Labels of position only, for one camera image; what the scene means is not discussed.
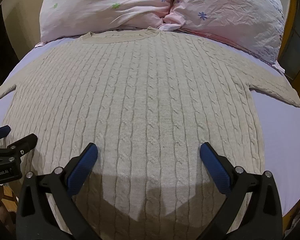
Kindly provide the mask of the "pink floral left pillow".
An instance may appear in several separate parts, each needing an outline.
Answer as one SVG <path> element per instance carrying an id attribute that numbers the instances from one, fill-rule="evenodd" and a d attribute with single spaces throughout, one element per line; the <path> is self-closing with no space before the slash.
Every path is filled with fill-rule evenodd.
<path id="1" fill-rule="evenodd" d="M 43 0 L 40 40 L 113 29 L 160 28 L 172 0 Z"/>

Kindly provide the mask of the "pink floral pillow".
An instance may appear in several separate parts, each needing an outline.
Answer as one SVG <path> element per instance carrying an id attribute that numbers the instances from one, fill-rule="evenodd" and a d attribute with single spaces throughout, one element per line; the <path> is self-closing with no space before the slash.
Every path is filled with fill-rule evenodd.
<path id="1" fill-rule="evenodd" d="M 40 40 L 113 29 L 160 28 L 172 0 L 43 0 Z"/>
<path id="2" fill-rule="evenodd" d="M 162 30 L 182 30 L 274 65 L 285 27 L 280 0 L 173 0 Z"/>

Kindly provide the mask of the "lavender bed sheet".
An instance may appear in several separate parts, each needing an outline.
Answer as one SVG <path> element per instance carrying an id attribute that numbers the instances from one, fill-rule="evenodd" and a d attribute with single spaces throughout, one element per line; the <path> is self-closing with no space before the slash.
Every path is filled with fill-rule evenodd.
<path id="1" fill-rule="evenodd" d="M 62 38 L 46 45 L 35 46 L 14 67 L 7 79 L 49 49 L 74 39 Z M 210 41 L 250 59 L 273 75 L 282 74 L 252 55 L 221 42 Z M 300 108 L 255 90 L 251 93 L 262 126 L 266 170 L 274 175 L 280 195 L 282 214 L 286 215 L 300 199 Z M 0 126 L 13 96 L 14 92 L 10 92 L 0 99 Z"/>

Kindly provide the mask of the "pink floral right pillow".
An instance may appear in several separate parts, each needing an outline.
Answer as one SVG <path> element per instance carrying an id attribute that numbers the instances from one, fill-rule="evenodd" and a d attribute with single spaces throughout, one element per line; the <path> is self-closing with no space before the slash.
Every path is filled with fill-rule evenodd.
<path id="1" fill-rule="evenodd" d="M 173 0 L 162 30 L 182 30 L 274 65 L 285 27 L 280 0 Z"/>

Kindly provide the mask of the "wooden headboard frame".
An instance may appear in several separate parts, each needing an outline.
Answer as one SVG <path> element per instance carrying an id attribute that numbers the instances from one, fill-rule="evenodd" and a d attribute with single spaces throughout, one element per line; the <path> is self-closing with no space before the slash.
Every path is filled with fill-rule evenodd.
<path id="1" fill-rule="evenodd" d="M 279 64 L 300 98 L 300 2 L 290 0 L 285 23 Z"/>

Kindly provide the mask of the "beige cable-knit sweater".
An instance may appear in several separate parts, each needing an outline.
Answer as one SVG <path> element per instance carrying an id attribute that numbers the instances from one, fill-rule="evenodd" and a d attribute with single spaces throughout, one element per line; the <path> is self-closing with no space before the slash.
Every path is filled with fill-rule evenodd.
<path id="1" fill-rule="evenodd" d="M 264 171 L 251 90 L 300 107 L 282 76 L 212 41 L 146 29 L 87 33 L 10 77 L 1 146 L 30 133 L 22 171 L 51 172 L 88 143 L 99 156 L 75 199 L 105 239 L 195 239 L 220 208 L 199 158 L 209 142 L 248 172 Z"/>

